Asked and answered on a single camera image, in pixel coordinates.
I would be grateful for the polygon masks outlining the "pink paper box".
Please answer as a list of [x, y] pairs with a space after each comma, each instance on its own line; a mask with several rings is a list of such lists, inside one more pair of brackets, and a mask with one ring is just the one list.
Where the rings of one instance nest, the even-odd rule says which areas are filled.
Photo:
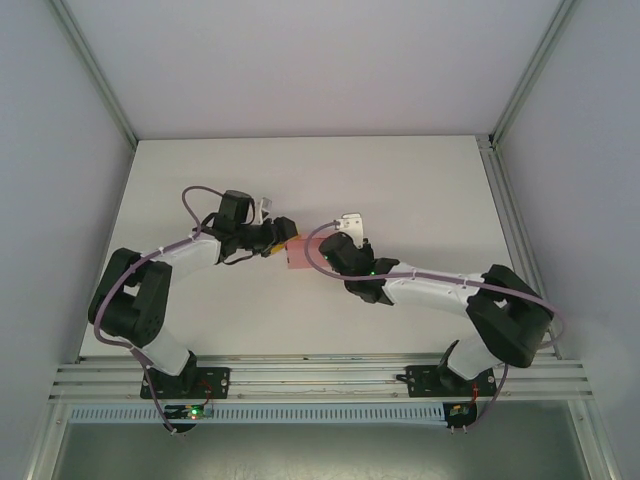
[[[311, 259], [321, 268], [328, 269], [329, 264], [324, 256], [319, 252], [319, 246], [326, 238], [325, 235], [320, 237], [314, 237], [309, 246], [309, 252]], [[305, 243], [306, 236], [299, 235], [298, 237], [290, 240], [286, 246], [286, 256], [289, 269], [310, 269], [311, 264], [308, 262], [305, 256]]]

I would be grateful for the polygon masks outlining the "left circuit board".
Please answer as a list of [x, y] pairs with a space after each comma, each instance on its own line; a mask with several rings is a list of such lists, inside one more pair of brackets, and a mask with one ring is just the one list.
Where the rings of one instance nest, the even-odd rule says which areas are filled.
[[164, 415], [168, 420], [199, 420], [212, 413], [211, 404], [167, 404]]

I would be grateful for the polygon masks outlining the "aluminium mounting rail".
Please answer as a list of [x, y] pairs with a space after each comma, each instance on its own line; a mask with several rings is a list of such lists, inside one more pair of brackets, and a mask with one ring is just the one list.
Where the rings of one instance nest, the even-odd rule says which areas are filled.
[[[397, 375], [409, 365], [435, 364], [434, 355], [203, 356], [206, 367], [227, 367], [230, 403], [408, 402]], [[527, 369], [506, 375], [502, 401], [590, 400], [593, 389], [579, 360], [543, 352]], [[133, 358], [88, 357], [58, 367], [49, 393], [63, 403], [139, 402], [142, 370]]]

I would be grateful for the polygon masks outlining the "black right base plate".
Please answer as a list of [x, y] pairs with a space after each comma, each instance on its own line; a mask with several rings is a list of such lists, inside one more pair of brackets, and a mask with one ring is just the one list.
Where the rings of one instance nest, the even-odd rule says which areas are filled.
[[497, 391], [492, 369], [481, 372], [472, 380], [464, 380], [445, 367], [435, 365], [409, 365], [395, 380], [407, 386], [410, 398], [472, 398], [474, 394], [488, 398]]

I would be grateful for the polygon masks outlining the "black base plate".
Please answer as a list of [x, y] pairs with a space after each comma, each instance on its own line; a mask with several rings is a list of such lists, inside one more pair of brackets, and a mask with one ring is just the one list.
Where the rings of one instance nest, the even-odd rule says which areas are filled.
[[180, 376], [170, 376], [155, 369], [149, 370], [151, 382], [144, 377], [140, 388], [140, 397], [151, 400], [154, 388], [159, 400], [198, 400], [226, 399], [230, 384], [230, 369], [226, 367], [196, 367]]
[[395, 380], [407, 386], [410, 398], [472, 398], [474, 394], [488, 398], [497, 391], [492, 369], [481, 372], [472, 380], [464, 380], [445, 367], [435, 365], [409, 365]]

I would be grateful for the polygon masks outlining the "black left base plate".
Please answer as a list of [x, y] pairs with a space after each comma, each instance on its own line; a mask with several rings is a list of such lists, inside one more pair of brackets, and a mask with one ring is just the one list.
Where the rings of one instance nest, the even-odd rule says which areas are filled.
[[151, 382], [144, 377], [140, 388], [140, 397], [151, 400], [154, 388], [159, 400], [198, 400], [226, 399], [230, 384], [230, 369], [226, 367], [196, 367], [180, 376], [170, 376], [155, 369], [149, 370]]

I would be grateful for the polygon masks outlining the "aluminium side rail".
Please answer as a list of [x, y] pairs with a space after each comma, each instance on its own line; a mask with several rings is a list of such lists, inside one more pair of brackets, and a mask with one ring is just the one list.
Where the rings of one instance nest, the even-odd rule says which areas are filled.
[[513, 269], [537, 294], [545, 297], [529, 237], [498, 148], [493, 145], [489, 135], [477, 135], [475, 140]]

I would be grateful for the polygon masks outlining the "aluminium frame post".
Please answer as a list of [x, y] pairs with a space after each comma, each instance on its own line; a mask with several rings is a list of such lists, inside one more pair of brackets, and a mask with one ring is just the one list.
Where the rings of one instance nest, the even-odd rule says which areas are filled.
[[531, 91], [554, 53], [557, 44], [571, 22], [582, 0], [559, 0], [554, 13], [538, 41], [512, 91], [506, 106], [489, 135], [491, 145], [497, 148], [505, 139], [516, 121], [520, 110], [526, 103]]
[[135, 152], [139, 139], [67, 0], [44, 0], [115, 126]]

